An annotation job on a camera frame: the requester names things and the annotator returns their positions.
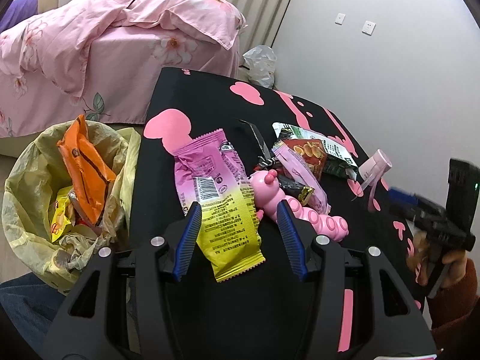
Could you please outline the orange snack bag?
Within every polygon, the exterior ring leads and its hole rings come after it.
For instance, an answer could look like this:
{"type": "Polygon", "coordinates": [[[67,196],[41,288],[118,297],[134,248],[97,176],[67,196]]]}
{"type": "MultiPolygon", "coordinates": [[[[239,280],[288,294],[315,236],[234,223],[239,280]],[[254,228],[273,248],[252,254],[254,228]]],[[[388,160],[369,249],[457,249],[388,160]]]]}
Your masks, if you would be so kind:
{"type": "Polygon", "coordinates": [[[88,138],[84,115],[77,116],[57,142],[79,205],[78,212],[92,226],[98,227],[103,218],[107,197],[116,174],[107,166],[88,138]]]}

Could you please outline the black pink table cloth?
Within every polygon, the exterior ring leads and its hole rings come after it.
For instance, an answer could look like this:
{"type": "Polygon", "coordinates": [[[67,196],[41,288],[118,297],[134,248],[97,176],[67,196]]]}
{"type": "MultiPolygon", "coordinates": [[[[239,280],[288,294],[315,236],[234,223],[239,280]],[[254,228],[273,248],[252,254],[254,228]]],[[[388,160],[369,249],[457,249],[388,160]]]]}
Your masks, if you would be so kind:
{"type": "MultiPolygon", "coordinates": [[[[280,122],[332,137],[349,137],[336,115],[312,102],[203,72],[165,68],[146,118],[154,133],[142,138],[133,192],[130,242],[160,236],[183,218],[167,145],[183,146],[222,129],[248,172],[258,162],[259,131],[268,145],[280,122]]],[[[433,355],[435,344],[422,318],[422,296],[406,258],[413,250],[407,225],[389,212],[386,188],[355,195],[358,183],[326,174],[320,180],[331,211],[346,219],[342,247],[360,266],[346,267],[353,292],[352,335],[338,350],[339,321],[323,322],[318,310],[339,302],[338,280],[300,281],[290,268],[278,226],[259,225],[264,262],[219,283],[210,262],[195,250],[186,276],[162,286],[171,342],[179,359],[377,359],[433,355]]]]}

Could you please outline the purple pillow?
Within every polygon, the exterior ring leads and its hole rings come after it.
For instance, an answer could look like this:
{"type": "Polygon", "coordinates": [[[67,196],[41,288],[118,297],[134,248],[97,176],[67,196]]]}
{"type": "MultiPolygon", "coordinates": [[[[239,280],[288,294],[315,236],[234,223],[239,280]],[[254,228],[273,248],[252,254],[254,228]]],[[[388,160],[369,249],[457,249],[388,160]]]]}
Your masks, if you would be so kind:
{"type": "Polygon", "coordinates": [[[31,16],[38,14],[38,0],[14,0],[0,21],[0,32],[4,32],[31,16]]]}

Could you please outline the pink floral bed sheet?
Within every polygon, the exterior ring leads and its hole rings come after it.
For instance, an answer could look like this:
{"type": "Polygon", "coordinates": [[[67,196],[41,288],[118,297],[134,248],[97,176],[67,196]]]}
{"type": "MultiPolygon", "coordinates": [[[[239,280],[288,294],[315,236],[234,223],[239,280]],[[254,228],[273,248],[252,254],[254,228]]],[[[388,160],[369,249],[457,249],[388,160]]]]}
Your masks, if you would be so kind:
{"type": "Polygon", "coordinates": [[[1,137],[24,137],[79,114],[104,124],[141,125],[164,67],[235,77],[240,41],[231,49],[179,30],[109,28],[90,48],[84,92],[75,99],[41,72],[1,76],[1,137]]]}

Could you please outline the pink caterpillar toy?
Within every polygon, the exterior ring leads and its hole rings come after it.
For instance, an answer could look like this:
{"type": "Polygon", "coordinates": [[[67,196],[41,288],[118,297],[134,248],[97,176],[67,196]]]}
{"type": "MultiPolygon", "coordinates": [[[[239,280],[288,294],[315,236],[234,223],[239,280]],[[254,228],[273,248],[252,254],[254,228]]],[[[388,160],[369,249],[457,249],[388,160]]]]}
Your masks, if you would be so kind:
{"type": "Polygon", "coordinates": [[[297,199],[284,193],[277,176],[276,170],[263,170],[253,173],[249,178],[254,192],[258,220],[267,215],[274,222],[278,222],[277,205],[281,200],[286,200],[294,216],[297,219],[310,222],[318,235],[325,235],[336,242],[340,242],[349,234],[345,219],[340,216],[318,214],[310,205],[301,205],[297,199]]]}

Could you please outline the white wall switch left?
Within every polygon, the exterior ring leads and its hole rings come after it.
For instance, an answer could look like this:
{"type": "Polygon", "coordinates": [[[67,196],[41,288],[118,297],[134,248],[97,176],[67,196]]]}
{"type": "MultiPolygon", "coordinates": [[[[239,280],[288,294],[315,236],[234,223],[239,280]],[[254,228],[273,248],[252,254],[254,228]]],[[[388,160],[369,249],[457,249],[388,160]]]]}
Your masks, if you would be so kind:
{"type": "Polygon", "coordinates": [[[346,15],[343,13],[338,13],[335,19],[335,24],[342,25],[346,15]]]}

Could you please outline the light pink sachet wrapper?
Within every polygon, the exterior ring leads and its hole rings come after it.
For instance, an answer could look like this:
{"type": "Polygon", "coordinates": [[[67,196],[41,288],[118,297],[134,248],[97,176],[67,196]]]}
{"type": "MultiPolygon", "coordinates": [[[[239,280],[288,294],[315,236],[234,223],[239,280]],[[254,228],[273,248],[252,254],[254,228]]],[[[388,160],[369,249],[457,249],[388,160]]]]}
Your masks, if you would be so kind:
{"type": "Polygon", "coordinates": [[[308,205],[318,214],[328,215],[331,206],[327,194],[303,158],[283,141],[277,141],[272,147],[272,152],[293,180],[313,188],[308,205]]]}

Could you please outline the beige bed frame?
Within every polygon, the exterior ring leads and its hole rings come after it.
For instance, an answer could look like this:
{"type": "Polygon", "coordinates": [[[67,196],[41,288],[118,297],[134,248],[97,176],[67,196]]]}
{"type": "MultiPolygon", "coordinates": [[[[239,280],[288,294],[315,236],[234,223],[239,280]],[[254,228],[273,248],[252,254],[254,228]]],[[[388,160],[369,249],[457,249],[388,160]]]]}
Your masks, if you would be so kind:
{"type": "Polygon", "coordinates": [[[37,13],[41,14],[59,7],[59,0],[37,0],[37,13]]]}

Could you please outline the pink floral duvet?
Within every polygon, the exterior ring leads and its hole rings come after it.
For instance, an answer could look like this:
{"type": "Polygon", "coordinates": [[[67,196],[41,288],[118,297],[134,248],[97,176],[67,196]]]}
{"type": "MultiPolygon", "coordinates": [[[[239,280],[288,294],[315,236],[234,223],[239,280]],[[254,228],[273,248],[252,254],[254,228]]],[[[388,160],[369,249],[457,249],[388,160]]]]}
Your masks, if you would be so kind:
{"type": "Polygon", "coordinates": [[[227,0],[72,0],[1,33],[1,74],[22,80],[38,72],[63,94],[86,90],[93,45],[124,32],[177,30],[186,37],[231,50],[247,27],[227,0]]]}

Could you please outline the black yellow small packet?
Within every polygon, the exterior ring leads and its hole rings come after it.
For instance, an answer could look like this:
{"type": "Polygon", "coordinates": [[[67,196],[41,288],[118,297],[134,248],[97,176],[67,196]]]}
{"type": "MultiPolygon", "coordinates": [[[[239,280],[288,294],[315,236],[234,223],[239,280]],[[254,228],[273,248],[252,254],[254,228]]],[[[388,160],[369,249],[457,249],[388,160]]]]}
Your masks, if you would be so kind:
{"type": "Polygon", "coordinates": [[[286,195],[297,199],[302,206],[306,206],[308,204],[309,199],[314,192],[313,188],[298,181],[292,180],[283,174],[278,174],[277,179],[281,189],[286,195]]]}

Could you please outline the white wall switch right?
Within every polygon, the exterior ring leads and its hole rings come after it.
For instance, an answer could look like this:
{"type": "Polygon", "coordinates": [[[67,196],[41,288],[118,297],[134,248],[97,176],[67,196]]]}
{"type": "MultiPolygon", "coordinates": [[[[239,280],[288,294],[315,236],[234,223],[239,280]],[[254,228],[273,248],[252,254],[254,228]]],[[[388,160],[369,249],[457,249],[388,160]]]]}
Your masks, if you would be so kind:
{"type": "Polygon", "coordinates": [[[376,24],[374,22],[366,20],[366,22],[364,22],[361,32],[365,35],[372,36],[375,28],[376,24]]]}

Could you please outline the blue jeans leg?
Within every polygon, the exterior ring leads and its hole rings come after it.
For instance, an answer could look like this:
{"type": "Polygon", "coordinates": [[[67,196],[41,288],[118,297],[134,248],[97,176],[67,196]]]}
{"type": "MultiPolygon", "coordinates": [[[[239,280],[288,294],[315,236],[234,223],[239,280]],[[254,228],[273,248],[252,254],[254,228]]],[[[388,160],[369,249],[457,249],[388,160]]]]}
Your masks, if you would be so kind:
{"type": "Polygon", "coordinates": [[[1,339],[19,345],[30,359],[38,358],[65,299],[33,273],[1,283],[1,339]]]}

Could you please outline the green white carton wrapper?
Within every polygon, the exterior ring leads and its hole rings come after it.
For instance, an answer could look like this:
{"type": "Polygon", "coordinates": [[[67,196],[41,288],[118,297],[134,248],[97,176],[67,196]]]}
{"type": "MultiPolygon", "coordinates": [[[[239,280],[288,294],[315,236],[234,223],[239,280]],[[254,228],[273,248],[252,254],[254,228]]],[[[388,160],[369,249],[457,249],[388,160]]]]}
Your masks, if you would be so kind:
{"type": "Polygon", "coordinates": [[[328,156],[323,172],[356,180],[358,166],[353,160],[352,155],[341,144],[320,133],[307,130],[291,124],[274,122],[272,128],[280,140],[284,139],[319,139],[323,143],[325,152],[328,156]]]}

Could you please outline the clear plastic bag on floor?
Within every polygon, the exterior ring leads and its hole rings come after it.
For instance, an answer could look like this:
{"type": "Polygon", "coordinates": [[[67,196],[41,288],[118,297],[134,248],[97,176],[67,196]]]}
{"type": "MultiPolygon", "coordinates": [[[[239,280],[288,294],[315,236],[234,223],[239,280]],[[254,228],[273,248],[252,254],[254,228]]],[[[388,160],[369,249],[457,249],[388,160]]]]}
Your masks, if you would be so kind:
{"type": "Polygon", "coordinates": [[[272,89],[275,85],[277,56],[271,47],[258,45],[243,54],[248,80],[258,86],[272,89]]]}

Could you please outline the pink small bottle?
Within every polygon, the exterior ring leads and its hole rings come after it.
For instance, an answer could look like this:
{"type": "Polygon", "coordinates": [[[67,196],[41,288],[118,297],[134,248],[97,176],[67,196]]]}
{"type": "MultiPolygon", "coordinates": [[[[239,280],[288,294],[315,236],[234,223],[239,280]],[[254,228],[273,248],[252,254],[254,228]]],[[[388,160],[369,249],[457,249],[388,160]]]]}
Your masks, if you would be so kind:
{"type": "Polygon", "coordinates": [[[388,191],[389,186],[385,181],[385,174],[391,170],[392,162],[386,154],[378,149],[358,169],[361,181],[348,180],[348,184],[354,193],[354,198],[363,197],[368,189],[368,211],[379,211],[380,205],[375,197],[377,186],[382,185],[388,191]]]}

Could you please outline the red snack packet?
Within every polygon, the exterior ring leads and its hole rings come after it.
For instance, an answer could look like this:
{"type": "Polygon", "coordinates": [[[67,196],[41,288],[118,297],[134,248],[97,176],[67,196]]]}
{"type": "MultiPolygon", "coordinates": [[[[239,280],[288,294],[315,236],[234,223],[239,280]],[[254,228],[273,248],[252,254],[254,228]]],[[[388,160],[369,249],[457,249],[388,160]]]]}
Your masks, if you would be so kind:
{"type": "Polygon", "coordinates": [[[315,178],[320,181],[328,158],[321,140],[284,139],[283,142],[304,160],[315,178]]]}

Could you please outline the white wall switch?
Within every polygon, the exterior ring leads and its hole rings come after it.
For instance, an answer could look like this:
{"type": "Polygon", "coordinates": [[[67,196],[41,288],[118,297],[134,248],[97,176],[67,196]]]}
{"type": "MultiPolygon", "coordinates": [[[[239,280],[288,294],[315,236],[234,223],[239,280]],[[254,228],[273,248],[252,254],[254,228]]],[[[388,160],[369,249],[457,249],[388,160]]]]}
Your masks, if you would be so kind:
{"type": "Polygon", "coordinates": [[[335,24],[342,25],[346,15],[343,13],[338,13],[335,19],[335,24]]]}
{"type": "Polygon", "coordinates": [[[375,28],[376,24],[374,22],[366,20],[366,22],[364,22],[361,32],[365,35],[372,36],[375,28]]]}

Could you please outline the yellow snack packet in bin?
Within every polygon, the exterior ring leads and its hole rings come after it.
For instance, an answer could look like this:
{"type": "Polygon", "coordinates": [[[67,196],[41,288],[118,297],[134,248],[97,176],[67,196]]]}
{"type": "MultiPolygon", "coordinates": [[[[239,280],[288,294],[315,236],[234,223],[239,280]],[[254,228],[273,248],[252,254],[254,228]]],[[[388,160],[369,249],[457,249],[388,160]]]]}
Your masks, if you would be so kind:
{"type": "Polygon", "coordinates": [[[71,191],[72,186],[62,188],[55,198],[53,217],[49,227],[52,243],[70,232],[76,224],[76,212],[69,198],[71,191]]]}

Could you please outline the black silver wrapper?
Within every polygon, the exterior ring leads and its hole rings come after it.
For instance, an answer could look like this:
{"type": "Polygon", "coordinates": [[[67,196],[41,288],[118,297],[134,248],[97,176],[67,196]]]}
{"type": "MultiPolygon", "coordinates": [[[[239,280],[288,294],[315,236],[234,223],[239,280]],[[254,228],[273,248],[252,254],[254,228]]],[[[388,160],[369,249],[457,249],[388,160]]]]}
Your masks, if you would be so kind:
{"type": "Polygon", "coordinates": [[[257,156],[258,162],[254,167],[254,170],[278,170],[281,164],[278,159],[272,154],[272,150],[270,150],[270,148],[268,147],[258,127],[255,124],[248,122],[244,119],[240,119],[240,122],[250,129],[251,134],[253,135],[253,138],[255,139],[256,144],[259,147],[259,154],[257,156]]]}

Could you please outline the pink yellow snack wrapper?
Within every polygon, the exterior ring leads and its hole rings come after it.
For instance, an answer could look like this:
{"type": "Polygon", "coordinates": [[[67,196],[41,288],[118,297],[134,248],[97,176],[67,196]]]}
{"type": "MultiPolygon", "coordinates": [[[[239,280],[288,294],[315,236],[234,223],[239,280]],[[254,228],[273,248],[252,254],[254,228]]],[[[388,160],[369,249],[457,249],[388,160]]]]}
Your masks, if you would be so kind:
{"type": "Polygon", "coordinates": [[[184,211],[202,208],[197,245],[220,283],[262,264],[254,191],[223,129],[174,152],[176,192],[184,211]]]}

